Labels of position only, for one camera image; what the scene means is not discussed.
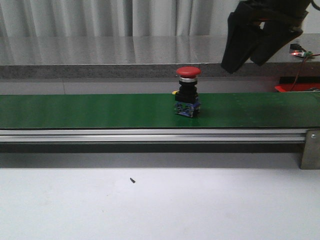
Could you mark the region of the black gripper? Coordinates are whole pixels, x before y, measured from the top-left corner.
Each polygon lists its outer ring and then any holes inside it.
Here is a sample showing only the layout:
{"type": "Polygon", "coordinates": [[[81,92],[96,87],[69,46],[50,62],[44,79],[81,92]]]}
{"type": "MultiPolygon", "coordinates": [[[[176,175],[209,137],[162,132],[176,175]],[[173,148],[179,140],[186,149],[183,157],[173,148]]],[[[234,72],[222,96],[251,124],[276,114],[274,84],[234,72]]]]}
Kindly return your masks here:
{"type": "Polygon", "coordinates": [[[308,0],[243,0],[227,23],[221,67],[235,73],[250,58],[261,66],[290,41],[299,37],[308,0]],[[253,22],[265,22],[263,29],[253,22]]]}

